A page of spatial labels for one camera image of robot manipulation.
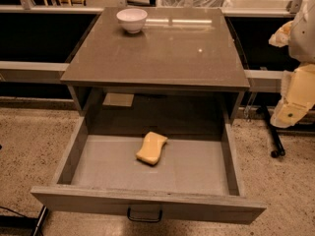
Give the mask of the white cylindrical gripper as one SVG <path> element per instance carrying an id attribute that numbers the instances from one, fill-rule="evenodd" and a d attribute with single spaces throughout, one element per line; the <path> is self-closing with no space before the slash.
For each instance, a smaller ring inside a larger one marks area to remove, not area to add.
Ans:
<path id="1" fill-rule="evenodd" d="M 292 21 L 270 37 L 269 44 L 284 47 L 289 43 Z M 302 63 L 293 72 L 283 72 L 282 97 L 270 119 L 273 126 L 288 128 L 301 120 L 315 104 L 315 65 Z"/>

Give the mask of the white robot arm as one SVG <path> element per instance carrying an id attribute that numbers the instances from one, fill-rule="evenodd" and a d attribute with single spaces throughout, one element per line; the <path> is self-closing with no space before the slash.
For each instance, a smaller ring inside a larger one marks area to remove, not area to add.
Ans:
<path id="1" fill-rule="evenodd" d="M 288 128 L 315 105 L 315 0 L 309 0 L 292 21 L 282 25 L 269 43 L 287 45 L 289 56 L 300 62 L 292 72 L 283 72 L 282 97 L 271 117 L 273 126 Z"/>

